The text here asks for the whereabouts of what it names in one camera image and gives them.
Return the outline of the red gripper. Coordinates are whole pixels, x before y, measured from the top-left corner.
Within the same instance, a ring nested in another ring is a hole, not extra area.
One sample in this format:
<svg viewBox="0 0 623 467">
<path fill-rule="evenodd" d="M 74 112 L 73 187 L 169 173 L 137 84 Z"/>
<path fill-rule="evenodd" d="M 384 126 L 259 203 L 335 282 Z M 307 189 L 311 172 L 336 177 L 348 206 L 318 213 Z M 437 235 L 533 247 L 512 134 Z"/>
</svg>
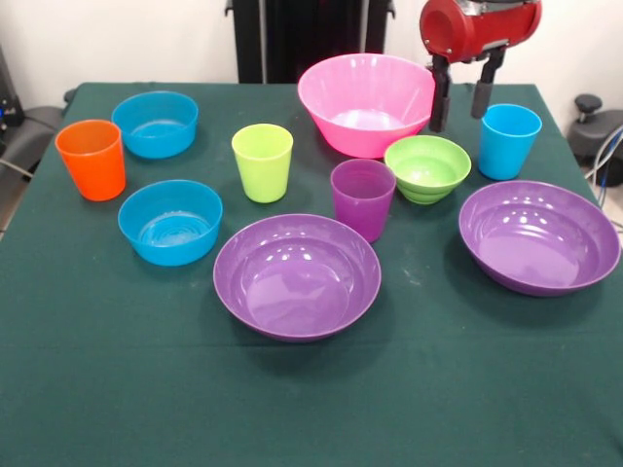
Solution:
<svg viewBox="0 0 623 467">
<path fill-rule="evenodd" d="M 450 108 L 450 63 L 483 61 L 475 85 L 471 116 L 482 119 L 490 104 L 495 74 L 507 48 L 527 41 L 542 14 L 539 1 L 427 1 L 420 17 L 420 33 L 432 55 L 434 80 L 429 129 L 444 130 Z"/>
</svg>

